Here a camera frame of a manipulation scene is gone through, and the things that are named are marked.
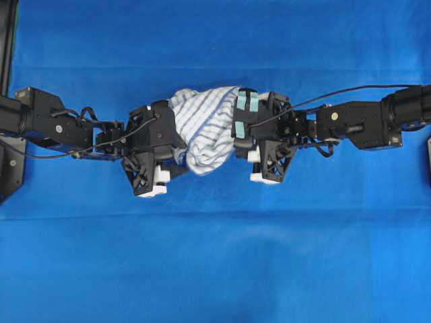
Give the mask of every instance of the wire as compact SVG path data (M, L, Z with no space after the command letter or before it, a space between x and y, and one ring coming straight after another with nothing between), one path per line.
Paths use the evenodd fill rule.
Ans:
M140 131L144 126L146 126L147 124L149 124L149 123L151 123L151 122L153 122L153 121L155 121L157 119L158 118L151 118L151 119L145 121L143 124L139 125L139 127L137 127L134 131L128 133L125 136L122 136L121 138L118 138L118 139L115 139L115 140L112 140L112 141L107 141L107 142L104 142L104 143L99 143L99 144L93 145L93 146L91 146L89 148L84 148L84 149L80 149L80 150L77 150L77 151L70 151L69 153L63 153L61 155L51 155L51 156L35 156L35 155L30 155L29 153L23 153L22 151L16 149L14 146L10 145L9 143L4 142L3 140L0 140L0 145L4 146L6 148L9 148L10 150L12 150L12 151L14 151L14 152L16 152L16 153L18 153L20 155L23 155L25 157L32 158L32 159L56 159L56 158L63 158L63 157L75 155L76 153L83 153L83 152L86 152L88 150L100 147L100 146L112 145L114 143L118 143L119 141L122 141L123 139L126 139L127 137L130 137L131 135L134 135L135 133L137 133L138 131Z
M328 151L323 150L319 143L317 143L312 137L308 137L310 139L311 145L317 149L317 151L323 156L323 157L331 157L334 154L334 146L332 143L328 144Z
M426 124L423 124L422 126L414 127L414 128L406 128L402 129L402 131L412 132L412 131L418 131L420 129L425 128Z
M363 85L363 86L356 86L356 87L348 87L346 89L339 89L337 91L334 92L330 92L328 94L323 94L322 96L317 96L313 99L309 99L307 101L303 101L301 103L295 104L294 106L290 106L289 108L281 111L279 114L276 114L275 116L272 116L271 118L265 119L261 122L255 123L255 124L251 124L248 127L249 128L254 128L254 127L259 127L262 124L265 124L267 122L270 122L272 120L275 120L279 117L281 117L282 115L288 113L289 111L295 109L295 108L299 108L300 106L305 106L306 104L312 103L312 102L316 102L319 100L322 100L324 98L328 98L329 96L335 96L337 94L341 94L341 93L345 93L345 92L350 92L350 91L357 91L359 89L389 89L391 87L412 87L412 86L416 86L416 85L406 85L406 84L393 84L393 85Z
M86 106L85 108L82 108L80 118L83 119L86 115L86 112L90 115L91 119L94 121L98 121L96 113L94 112L93 108L91 106Z
M72 109L64 109L62 111L51 113L51 117L55 118L56 116L62 116L64 114L68 114L68 113L74 114L77 118L79 118L78 112L76 112L75 110L72 110Z

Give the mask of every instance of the blue backdrop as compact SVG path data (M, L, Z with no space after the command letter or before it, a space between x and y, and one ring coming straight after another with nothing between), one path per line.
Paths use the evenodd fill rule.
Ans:
M299 102L431 83L430 14L407 0L22 0L10 90L127 121L183 87ZM299 151L278 186L232 157L150 200L119 162L28 160L0 207L0 322L429 322L428 136Z

